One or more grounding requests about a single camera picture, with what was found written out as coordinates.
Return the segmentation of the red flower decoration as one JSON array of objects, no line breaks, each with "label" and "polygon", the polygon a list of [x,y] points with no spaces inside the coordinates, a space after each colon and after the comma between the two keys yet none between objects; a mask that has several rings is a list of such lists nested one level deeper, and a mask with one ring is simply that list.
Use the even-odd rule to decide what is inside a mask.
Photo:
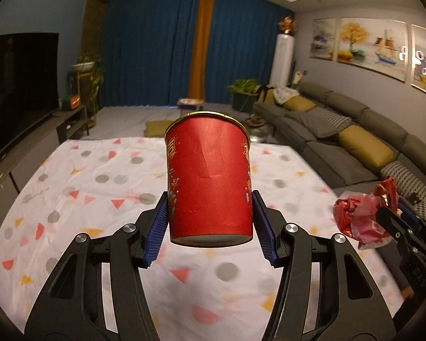
[{"label": "red flower decoration", "polygon": [[278,22],[278,28],[281,34],[292,36],[298,29],[298,23],[292,16],[287,15]]}]

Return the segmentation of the orange centre curtain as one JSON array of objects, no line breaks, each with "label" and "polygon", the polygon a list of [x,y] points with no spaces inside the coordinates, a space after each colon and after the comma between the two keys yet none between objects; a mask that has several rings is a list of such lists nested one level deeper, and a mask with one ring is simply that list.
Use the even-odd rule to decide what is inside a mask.
[{"label": "orange centre curtain", "polygon": [[198,0],[195,36],[191,53],[188,98],[205,99],[206,61],[215,0]]}]

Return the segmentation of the right framed painting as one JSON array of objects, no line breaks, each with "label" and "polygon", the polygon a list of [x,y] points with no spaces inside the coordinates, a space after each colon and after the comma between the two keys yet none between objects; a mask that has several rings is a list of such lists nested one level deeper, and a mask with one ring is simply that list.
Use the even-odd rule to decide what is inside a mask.
[{"label": "right framed painting", "polygon": [[412,72],[411,86],[426,93],[426,28],[411,25]]}]

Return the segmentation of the far patterned cushion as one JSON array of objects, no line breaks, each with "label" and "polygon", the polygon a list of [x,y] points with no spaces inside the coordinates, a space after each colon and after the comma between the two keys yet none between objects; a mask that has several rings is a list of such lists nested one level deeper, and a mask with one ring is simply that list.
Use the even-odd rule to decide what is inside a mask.
[{"label": "far patterned cushion", "polygon": [[340,132],[348,128],[352,124],[352,119],[350,117],[338,114],[332,110],[315,107],[308,111],[308,114],[314,115],[317,118],[320,118],[322,121],[330,124],[337,128]]}]

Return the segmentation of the blue window curtains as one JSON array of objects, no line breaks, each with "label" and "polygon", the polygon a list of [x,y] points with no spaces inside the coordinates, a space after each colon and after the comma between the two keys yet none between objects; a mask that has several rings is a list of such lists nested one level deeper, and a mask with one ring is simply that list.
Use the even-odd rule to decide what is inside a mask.
[{"label": "blue window curtains", "polygon": [[265,0],[109,0],[102,106],[230,100],[237,79],[266,85],[289,10]]}]

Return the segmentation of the left landscape painting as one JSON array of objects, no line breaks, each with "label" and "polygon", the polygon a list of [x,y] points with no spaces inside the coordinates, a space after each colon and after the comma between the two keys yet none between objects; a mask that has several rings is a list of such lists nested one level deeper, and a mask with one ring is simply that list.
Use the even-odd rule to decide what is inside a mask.
[{"label": "left landscape painting", "polygon": [[336,40],[336,19],[319,18],[312,23],[312,41],[309,57],[314,59],[333,60]]}]

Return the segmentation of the grey tv cabinet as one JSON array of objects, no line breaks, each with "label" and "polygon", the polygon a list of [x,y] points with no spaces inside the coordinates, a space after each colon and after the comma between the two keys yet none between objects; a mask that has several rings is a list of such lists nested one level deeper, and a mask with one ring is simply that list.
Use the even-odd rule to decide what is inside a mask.
[{"label": "grey tv cabinet", "polygon": [[82,105],[57,111],[31,130],[0,160],[0,226],[21,190],[54,150],[81,131],[89,129]]}]

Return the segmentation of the sailboat tree painting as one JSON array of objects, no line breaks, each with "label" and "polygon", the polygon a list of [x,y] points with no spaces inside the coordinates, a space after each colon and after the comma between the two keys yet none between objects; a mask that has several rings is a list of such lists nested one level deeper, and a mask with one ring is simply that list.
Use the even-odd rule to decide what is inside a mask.
[{"label": "sailboat tree painting", "polygon": [[406,80],[407,24],[387,18],[341,18],[337,61]]}]

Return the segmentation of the far mustard cushion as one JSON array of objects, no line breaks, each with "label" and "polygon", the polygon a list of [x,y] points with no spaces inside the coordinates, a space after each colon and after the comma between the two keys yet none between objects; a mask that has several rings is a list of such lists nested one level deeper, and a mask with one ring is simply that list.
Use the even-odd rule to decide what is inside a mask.
[{"label": "far mustard cushion", "polygon": [[283,107],[289,111],[297,111],[307,113],[308,111],[314,109],[316,104],[304,98],[301,95],[291,97],[287,102],[283,104]]}]

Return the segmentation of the grey sectional sofa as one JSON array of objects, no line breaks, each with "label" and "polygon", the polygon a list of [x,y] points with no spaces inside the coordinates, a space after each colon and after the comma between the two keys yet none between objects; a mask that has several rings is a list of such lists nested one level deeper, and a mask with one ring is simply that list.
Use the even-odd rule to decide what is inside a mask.
[{"label": "grey sectional sofa", "polygon": [[270,86],[254,91],[253,111],[275,140],[291,146],[337,195],[369,193],[392,177],[404,192],[426,200],[426,144],[391,119],[311,82],[283,105]]}]

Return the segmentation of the green potted floor plant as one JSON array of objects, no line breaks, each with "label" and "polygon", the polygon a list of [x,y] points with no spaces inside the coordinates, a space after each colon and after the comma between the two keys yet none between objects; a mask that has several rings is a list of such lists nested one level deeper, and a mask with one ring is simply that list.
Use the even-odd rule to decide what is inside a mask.
[{"label": "green potted floor plant", "polygon": [[256,87],[258,87],[258,80],[255,78],[236,79],[228,85],[227,89],[232,95],[232,109],[237,113],[251,113],[258,97],[255,93]]}]

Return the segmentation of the red foil wrapper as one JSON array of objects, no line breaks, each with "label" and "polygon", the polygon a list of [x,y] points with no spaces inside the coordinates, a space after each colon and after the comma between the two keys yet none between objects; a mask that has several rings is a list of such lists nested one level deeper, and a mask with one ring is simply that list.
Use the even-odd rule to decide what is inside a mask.
[{"label": "red foil wrapper", "polygon": [[345,191],[333,206],[333,216],[339,231],[355,239],[360,250],[386,246],[392,237],[377,223],[376,213],[381,207],[389,207],[401,216],[396,181],[388,177],[378,184],[373,192]]}]

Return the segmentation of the grey sofa cushion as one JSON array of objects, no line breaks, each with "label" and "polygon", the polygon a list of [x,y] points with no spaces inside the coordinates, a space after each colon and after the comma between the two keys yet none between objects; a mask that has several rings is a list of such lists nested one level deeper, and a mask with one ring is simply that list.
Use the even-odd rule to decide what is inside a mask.
[{"label": "grey sofa cushion", "polygon": [[327,139],[339,134],[339,129],[337,127],[310,113],[291,111],[286,117],[297,121],[307,128],[317,139]]}]

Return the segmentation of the red gold paper cup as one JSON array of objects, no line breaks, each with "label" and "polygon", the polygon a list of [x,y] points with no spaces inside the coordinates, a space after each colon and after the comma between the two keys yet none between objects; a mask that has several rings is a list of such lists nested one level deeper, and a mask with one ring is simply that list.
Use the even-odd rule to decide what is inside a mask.
[{"label": "red gold paper cup", "polygon": [[164,135],[170,238],[190,247],[228,247],[253,238],[251,141],[228,115],[188,113]]}]

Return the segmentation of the white cloth on sofa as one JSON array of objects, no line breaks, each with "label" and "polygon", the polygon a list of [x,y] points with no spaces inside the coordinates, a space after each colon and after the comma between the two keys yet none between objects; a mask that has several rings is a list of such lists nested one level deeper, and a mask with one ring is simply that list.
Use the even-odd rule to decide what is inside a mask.
[{"label": "white cloth on sofa", "polygon": [[286,86],[278,86],[273,89],[273,97],[275,103],[278,105],[284,105],[288,100],[299,96],[299,92],[296,89],[292,89]]}]

